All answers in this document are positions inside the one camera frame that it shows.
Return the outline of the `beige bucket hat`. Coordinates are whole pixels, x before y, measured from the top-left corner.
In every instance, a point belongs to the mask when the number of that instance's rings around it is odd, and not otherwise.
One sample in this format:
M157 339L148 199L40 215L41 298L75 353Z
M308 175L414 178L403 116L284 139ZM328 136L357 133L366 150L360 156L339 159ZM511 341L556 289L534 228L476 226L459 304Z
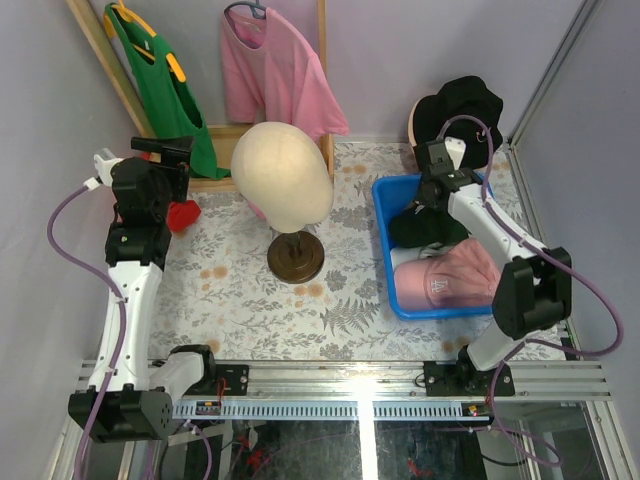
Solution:
M415 149L421 143L422 133L421 133L421 127L419 125L419 118L417 117L418 107L420 103L421 101L418 100L413 105L409 114L409 119L408 119L407 135L408 135L409 144L412 149Z

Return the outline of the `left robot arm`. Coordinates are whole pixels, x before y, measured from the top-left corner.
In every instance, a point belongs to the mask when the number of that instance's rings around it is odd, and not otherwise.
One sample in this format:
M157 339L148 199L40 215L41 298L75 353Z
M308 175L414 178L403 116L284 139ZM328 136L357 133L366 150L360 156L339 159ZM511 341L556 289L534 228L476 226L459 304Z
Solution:
M98 358L85 390L71 395L68 413L96 443L163 440L173 406L184 394L212 392L219 381L207 345L174 348L161 367L149 366L152 310L172 234L168 214L187 196L195 140L134 137L137 155L95 154L97 176L114 197L116 218L105 244L104 276L110 290ZM157 161L140 154L157 153Z

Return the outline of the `pink t-shirt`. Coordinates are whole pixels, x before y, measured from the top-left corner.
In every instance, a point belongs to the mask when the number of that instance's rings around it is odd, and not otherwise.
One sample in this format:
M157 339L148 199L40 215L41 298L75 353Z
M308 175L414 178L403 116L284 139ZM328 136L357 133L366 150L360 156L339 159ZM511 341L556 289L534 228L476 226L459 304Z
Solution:
M315 141L326 134L349 133L318 54L274 9L268 8L263 19L234 10L224 14L220 51L230 120L253 123L263 114Z

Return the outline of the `dark green cap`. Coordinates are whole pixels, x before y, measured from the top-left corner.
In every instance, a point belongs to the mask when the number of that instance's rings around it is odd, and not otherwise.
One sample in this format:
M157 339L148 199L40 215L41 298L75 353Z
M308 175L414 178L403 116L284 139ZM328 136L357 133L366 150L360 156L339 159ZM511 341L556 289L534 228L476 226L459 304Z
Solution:
M389 222L389 238L397 247L456 245L469 237L467 229L447 212L414 206Z

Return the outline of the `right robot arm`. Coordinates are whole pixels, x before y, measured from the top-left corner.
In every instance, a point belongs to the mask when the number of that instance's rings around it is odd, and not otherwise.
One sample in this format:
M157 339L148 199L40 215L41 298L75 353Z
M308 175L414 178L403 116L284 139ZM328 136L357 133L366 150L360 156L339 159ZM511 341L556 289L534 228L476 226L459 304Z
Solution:
M435 377L449 395L484 395L501 362L532 334L571 313L572 281L563 271L571 257L563 248L548 249L512 221L489 194L488 178L469 168L457 169L447 145L435 140L413 148L421 172L415 200L460 222L501 275L492 323Z

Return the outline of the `blue plastic bin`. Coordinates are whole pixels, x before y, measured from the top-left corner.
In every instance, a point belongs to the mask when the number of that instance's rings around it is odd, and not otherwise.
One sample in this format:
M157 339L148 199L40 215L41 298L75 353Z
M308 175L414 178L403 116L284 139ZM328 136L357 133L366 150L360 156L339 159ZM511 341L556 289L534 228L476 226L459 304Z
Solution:
M395 316L405 322L432 321L458 317L489 315L492 313L490 305L462 308L427 308L426 310L407 310L402 308L397 299L397 289L394 280L391 250L395 243L389 235L389 223L401 213L413 200L421 175L405 174L385 176L373 182L372 199L379 233L379 244L384 262L385 280L389 305Z

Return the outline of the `cream foam mannequin head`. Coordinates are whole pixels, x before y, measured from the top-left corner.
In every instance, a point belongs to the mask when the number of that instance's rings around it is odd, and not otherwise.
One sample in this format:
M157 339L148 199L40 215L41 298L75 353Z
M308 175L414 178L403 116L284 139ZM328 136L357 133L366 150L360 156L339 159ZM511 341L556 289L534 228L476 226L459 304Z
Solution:
M328 218L333 182L316 143L281 122L251 127L237 142L231 176L271 228L295 233Z

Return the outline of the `black hat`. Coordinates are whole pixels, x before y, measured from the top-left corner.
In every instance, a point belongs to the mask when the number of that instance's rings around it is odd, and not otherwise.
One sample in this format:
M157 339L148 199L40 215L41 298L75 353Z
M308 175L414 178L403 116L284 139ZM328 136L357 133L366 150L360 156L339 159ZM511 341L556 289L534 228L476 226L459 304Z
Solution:
M417 117L422 133L421 143L434 141L446 121L460 115L472 116L488 128L490 135L475 121L459 119L445 132L445 137L462 139L466 143L462 167L485 168L488 164L487 138L492 139L494 149L503 142L498 129L503 100L480 77L469 75L448 81L436 94L420 101Z

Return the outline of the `dark mannequin base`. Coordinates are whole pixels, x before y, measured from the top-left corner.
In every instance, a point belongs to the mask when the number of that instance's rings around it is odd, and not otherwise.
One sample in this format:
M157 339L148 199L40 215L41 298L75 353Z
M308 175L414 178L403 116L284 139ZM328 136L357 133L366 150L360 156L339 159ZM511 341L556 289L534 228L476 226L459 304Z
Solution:
M302 284L314 279L321 271L325 252L320 240L307 231L278 235L270 244L267 263L279 280Z

